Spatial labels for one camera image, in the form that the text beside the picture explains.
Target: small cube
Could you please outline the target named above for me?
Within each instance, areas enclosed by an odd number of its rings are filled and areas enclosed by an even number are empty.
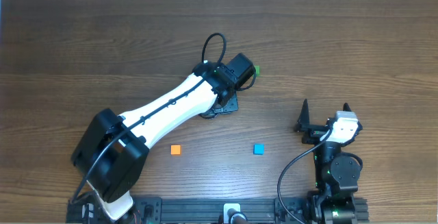
[[[171,145],[170,146],[171,155],[181,155],[181,145]]]
[[[255,67],[255,75],[260,76],[260,66],[254,66]]]
[[[254,145],[254,154],[255,155],[263,155],[265,153],[265,145],[255,144]]]

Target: blue cube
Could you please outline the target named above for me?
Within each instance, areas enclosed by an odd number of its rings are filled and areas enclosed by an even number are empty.
[[[255,144],[254,145],[254,154],[255,155],[263,155],[265,153],[265,145]]]

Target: wood grain surface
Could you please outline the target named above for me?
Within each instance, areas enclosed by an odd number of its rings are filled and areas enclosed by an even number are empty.
[[[2,0],[0,222],[62,222],[81,175],[69,161],[103,108],[132,110],[173,89],[213,32],[225,59],[260,66],[238,112],[199,117],[155,145],[134,195],[276,197],[310,146],[292,131],[302,101],[325,123],[348,102],[364,130],[357,197],[372,221],[437,220],[438,0]],[[216,60],[219,40],[207,57]],[[253,155],[255,143],[265,155]],[[170,145],[183,155],[170,155]],[[314,186],[310,157],[284,196]]]

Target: orange cube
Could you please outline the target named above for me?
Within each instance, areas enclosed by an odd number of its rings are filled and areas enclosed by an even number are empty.
[[[181,155],[181,145],[171,145],[170,146],[171,155]]]

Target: wooden table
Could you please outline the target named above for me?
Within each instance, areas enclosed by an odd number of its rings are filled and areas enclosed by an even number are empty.
[[[91,118],[173,89],[212,32],[226,60],[260,66],[238,112],[184,123],[154,146],[134,195],[276,197],[309,149],[302,101],[324,124],[348,102],[364,130],[358,197],[372,221],[437,220],[438,0],[2,0],[0,221],[64,221],[81,175],[70,155]],[[219,40],[207,57],[216,60]],[[253,155],[255,143],[265,155]],[[180,144],[183,155],[170,155]],[[284,196],[314,186],[312,158]]]

